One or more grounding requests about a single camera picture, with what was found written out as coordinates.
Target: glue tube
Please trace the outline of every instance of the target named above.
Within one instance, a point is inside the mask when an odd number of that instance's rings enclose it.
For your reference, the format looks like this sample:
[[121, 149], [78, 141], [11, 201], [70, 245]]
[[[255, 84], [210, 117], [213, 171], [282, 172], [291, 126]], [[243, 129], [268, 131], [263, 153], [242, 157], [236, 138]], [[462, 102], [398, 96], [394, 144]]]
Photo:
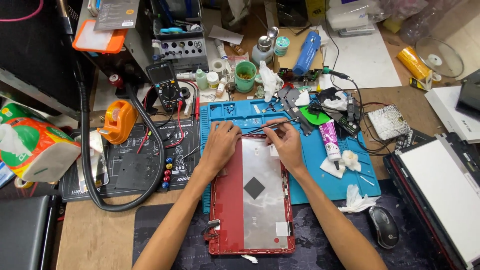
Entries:
[[334, 126], [334, 120], [330, 119], [325, 124], [320, 125], [320, 133], [324, 140], [325, 150], [327, 151], [327, 158], [329, 161], [335, 164], [337, 170], [340, 169], [338, 161], [342, 159], [338, 143], [336, 141], [336, 132]]

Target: packaging card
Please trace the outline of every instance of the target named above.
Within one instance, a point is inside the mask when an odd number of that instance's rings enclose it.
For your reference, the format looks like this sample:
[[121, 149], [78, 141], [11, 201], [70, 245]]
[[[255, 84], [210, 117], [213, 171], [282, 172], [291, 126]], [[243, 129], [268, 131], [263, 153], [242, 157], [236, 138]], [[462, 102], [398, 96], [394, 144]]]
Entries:
[[140, 0], [103, 0], [94, 31], [134, 28]]

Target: white box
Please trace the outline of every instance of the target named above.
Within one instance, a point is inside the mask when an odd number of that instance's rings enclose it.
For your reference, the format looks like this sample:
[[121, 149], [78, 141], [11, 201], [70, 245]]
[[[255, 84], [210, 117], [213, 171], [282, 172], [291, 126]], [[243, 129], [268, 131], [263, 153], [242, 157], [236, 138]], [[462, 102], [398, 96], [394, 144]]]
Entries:
[[456, 132], [469, 144], [480, 142], [480, 122], [455, 110], [461, 86], [433, 88], [425, 94], [448, 132]]

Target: blue silicone repair mat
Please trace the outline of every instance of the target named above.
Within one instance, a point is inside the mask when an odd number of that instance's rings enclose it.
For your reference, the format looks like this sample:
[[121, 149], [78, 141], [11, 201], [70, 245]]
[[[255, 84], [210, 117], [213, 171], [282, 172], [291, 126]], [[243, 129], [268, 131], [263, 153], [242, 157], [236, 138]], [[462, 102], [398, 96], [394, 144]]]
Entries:
[[[201, 151], [203, 152], [204, 144], [207, 142], [208, 133], [210, 132], [210, 124], [213, 121], [232, 121], [239, 126], [243, 133], [247, 133], [260, 127], [266, 121], [280, 117], [290, 118], [285, 111], [272, 112], [267, 110], [265, 113], [256, 113], [254, 105], [261, 111], [268, 108], [268, 103], [263, 99], [248, 99], [233, 102], [213, 102], [206, 106], [200, 107], [200, 141]], [[275, 109], [280, 109], [280, 102], [275, 104]], [[342, 179], [338, 179], [331, 174], [320, 169], [320, 165], [326, 158], [326, 151], [320, 131], [318, 127], [314, 128], [312, 134], [305, 136], [300, 129], [300, 124], [292, 122], [299, 130], [300, 139], [303, 150], [303, 161], [307, 166], [308, 172], [315, 182], [322, 188], [330, 200], [342, 200], [347, 198], [347, 186], [356, 184], [359, 187], [360, 194], [364, 196], [378, 196], [381, 194], [377, 177], [373, 171], [370, 156], [357, 143], [357, 140], [351, 137], [339, 139], [338, 146], [340, 151], [351, 150], [359, 156], [361, 164], [361, 172], [354, 172], [349, 169], [345, 171]], [[361, 133], [359, 133], [359, 141], [365, 145]], [[373, 185], [363, 180], [364, 177]], [[289, 175], [290, 194], [293, 205], [308, 203], [307, 197], [298, 182]], [[210, 185], [205, 190], [203, 196], [204, 213], [210, 213]]]

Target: tissue box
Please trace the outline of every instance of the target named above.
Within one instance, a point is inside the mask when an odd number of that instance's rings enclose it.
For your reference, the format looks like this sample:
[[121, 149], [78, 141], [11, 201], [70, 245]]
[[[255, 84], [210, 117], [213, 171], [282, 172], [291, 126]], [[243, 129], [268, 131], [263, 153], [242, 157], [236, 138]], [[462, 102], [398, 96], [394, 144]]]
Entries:
[[27, 107], [5, 105], [0, 122], [0, 159], [24, 181], [58, 181], [80, 155], [78, 142]]

